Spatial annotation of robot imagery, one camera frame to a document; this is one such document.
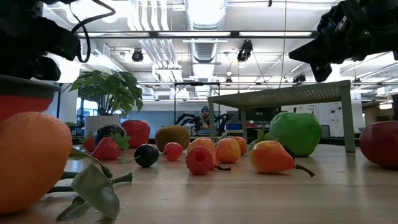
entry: metal table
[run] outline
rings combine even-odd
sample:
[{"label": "metal table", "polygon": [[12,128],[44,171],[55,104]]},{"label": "metal table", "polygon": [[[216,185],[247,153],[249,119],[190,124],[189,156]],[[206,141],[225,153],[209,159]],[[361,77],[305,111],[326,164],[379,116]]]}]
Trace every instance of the metal table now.
[{"label": "metal table", "polygon": [[247,140],[246,109],[340,101],[343,112],[346,152],[355,152],[350,89],[351,82],[349,80],[343,80],[339,82],[300,85],[288,88],[209,97],[210,136],[214,139],[215,103],[241,109],[243,138]]}]

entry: wooden table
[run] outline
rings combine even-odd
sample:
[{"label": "wooden table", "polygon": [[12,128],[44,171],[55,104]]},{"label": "wooden table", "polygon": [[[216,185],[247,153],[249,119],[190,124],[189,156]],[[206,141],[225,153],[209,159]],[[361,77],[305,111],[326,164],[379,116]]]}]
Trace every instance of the wooden table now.
[{"label": "wooden table", "polygon": [[[66,170],[81,171],[89,161],[70,161]],[[192,176],[184,160],[153,168],[134,162],[106,165],[114,175],[132,170],[134,182],[119,184],[121,212],[115,221],[85,205],[65,223],[398,223],[398,172],[372,165],[363,155],[347,154],[343,146],[318,146],[312,157],[297,159],[317,174],[292,170],[259,175],[250,158],[232,164],[232,172]],[[0,217],[0,223],[55,223],[74,193],[45,196],[29,211]]]}]

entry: red bowl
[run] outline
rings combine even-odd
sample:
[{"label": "red bowl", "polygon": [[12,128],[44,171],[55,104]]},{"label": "red bowl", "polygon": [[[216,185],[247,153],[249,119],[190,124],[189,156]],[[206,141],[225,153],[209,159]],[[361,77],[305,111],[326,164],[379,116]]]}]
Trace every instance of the red bowl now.
[{"label": "red bowl", "polygon": [[45,111],[56,91],[55,85],[0,75],[0,121],[22,112]]}]

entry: white pot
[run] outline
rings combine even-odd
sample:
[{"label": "white pot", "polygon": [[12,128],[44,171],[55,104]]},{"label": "white pot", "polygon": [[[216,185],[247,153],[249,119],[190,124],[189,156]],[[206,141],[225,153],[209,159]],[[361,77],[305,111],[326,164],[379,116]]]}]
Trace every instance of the white pot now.
[{"label": "white pot", "polygon": [[120,125],[120,118],[117,116],[86,116],[85,117],[85,136],[90,132],[95,132],[103,126],[117,124]]}]

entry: kiwi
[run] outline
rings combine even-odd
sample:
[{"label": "kiwi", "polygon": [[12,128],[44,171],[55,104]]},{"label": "kiwi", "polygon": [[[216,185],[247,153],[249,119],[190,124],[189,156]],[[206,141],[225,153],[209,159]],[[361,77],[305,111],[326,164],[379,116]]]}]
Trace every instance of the kiwi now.
[{"label": "kiwi", "polygon": [[171,125],[160,128],[155,135],[155,143],[160,152],[163,152],[167,143],[179,143],[185,150],[190,143],[189,132],[186,128],[179,125]]}]

